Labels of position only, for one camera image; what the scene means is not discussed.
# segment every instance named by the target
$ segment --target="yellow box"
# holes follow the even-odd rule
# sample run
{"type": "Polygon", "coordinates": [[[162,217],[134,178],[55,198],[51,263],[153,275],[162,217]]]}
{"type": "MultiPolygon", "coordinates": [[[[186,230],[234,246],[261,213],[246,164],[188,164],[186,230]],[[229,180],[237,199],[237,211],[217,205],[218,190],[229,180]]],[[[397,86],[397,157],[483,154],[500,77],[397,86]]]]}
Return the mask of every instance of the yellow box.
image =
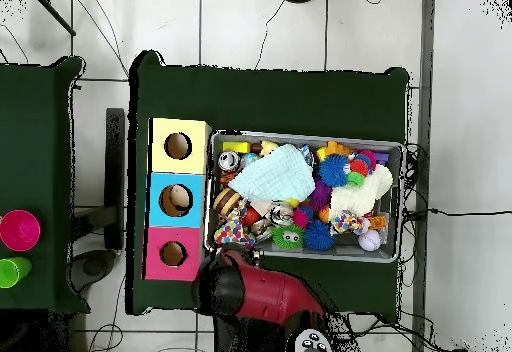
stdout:
{"type": "Polygon", "coordinates": [[[195,120],[151,118],[149,129],[152,172],[206,173],[208,124],[195,120]]]}

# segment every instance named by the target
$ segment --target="green cup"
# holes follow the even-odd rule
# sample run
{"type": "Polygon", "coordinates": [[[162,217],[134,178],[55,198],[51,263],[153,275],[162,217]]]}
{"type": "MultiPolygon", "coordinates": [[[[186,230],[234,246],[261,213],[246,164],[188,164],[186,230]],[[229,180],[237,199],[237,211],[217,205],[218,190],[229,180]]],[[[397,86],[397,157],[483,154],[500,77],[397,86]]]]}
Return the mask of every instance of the green cup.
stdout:
{"type": "Polygon", "coordinates": [[[16,285],[32,269],[28,258],[14,257],[0,260],[0,288],[8,289],[16,285]]]}

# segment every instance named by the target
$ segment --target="light blue cloth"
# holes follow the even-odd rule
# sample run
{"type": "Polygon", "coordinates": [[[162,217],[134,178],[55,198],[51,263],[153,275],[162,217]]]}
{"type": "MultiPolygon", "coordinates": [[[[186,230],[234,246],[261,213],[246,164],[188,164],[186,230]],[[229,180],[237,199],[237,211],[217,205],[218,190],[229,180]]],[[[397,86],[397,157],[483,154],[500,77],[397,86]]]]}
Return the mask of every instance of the light blue cloth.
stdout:
{"type": "Polygon", "coordinates": [[[315,189],[313,169],[293,145],[279,146],[245,167],[229,187],[249,201],[304,201],[315,189]]]}

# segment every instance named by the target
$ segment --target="blue box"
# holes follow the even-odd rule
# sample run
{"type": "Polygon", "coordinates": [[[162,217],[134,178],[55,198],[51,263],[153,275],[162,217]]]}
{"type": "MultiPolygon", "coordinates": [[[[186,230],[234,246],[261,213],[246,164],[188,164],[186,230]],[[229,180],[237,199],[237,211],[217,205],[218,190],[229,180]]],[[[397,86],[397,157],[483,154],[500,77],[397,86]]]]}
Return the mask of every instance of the blue box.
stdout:
{"type": "Polygon", "coordinates": [[[151,173],[149,191],[150,227],[201,227],[203,224],[205,176],[198,174],[151,173]],[[183,216],[171,217],[160,207],[160,194],[170,185],[182,185],[192,194],[192,206],[183,216]]]}

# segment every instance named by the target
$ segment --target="green plush toy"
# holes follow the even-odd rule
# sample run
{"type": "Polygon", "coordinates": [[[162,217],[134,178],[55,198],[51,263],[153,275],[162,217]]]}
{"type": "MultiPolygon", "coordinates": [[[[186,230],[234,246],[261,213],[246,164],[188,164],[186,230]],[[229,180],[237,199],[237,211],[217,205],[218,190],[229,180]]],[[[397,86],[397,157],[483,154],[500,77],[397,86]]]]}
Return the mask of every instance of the green plush toy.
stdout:
{"type": "Polygon", "coordinates": [[[274,227],[272,232],[274,243],[283,249],[300,248],[304,242],[304,230],[295,224],[274,227]]]}

